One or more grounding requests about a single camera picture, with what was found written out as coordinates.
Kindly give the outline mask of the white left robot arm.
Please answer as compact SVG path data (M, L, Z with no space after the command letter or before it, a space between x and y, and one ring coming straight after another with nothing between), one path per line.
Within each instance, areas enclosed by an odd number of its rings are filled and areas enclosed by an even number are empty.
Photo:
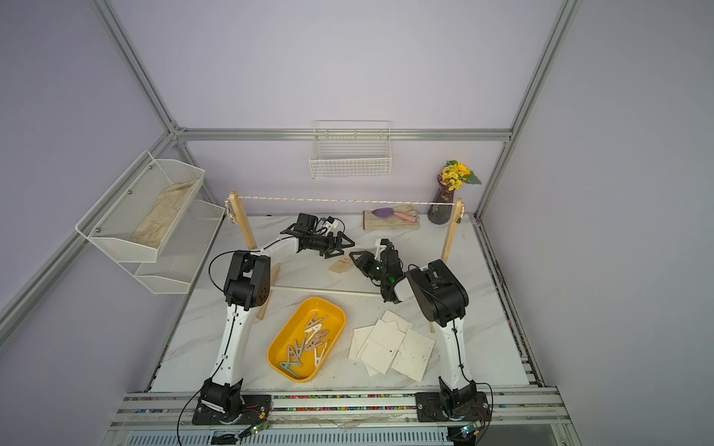
M343 227L335 217L320 225L318 217L300 213L275 241L262 248L227 253L231 261L219 287L227 305L226 325L216 365L197 392L195 425L232 425L245 420L248 408L241 395L245 352L253 319L271 292L271 267L305 250L325 259L344 255L355 242Z

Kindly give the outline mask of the pink clothespin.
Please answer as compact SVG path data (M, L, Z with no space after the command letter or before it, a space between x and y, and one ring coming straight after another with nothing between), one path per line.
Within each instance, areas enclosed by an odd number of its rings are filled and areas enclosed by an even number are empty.
M295 350L292 346L289 346L286 351L286 360L290 366L302 367L303 363L301 360L302 354Z
M329 330L321 330L309 342L312 344L320 344L329 335Z
M305 330L312 329L312 327L314 327L315 325L320 325L323 322L323 320L326 318L327 318L327 316L325 316L323 318L318 318L316 313L312 314L310 321L308 321L308 323L305 326Z
M311 341L305 343L305 345L303 346L303 352L307 353L307 352L313 351L315 349L320 349L320 348L325 347L328 344L329 344L328 339L319 339L317 341L311 340Z

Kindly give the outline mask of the teal clothespin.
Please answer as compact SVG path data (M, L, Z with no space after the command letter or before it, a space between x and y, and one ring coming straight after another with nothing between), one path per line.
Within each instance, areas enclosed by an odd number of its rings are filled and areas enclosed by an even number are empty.
M301 368L300 362L279 362L279 367L286 375L296 380L301 380L301 376L299 375Z

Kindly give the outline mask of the white clothespin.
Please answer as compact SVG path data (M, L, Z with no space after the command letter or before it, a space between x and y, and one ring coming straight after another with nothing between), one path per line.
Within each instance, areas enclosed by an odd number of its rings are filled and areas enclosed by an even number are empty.
M317 345L313 349L313 363L316 368L319 368L323 358L325 356L325 353L327 352L327 348L329 346L329 341L322 342L321 344Z
M304 331L303 342L309 342L317 333L322 330L322 325L315 325L312 329Z

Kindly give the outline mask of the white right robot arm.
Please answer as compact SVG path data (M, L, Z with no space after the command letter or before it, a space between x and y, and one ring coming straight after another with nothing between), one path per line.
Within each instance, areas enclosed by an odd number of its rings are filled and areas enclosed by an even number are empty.
M465 421L485 426L492 419L492 395L479 390L468 368L464 319L469 296L455 274L440 260L424 267L403 269L393 243L377 242L374 253L349 253L353 265L379 288L384 301L400 303L416 299L423 316L438 326L441 373L439 389L415 394L420 422Z

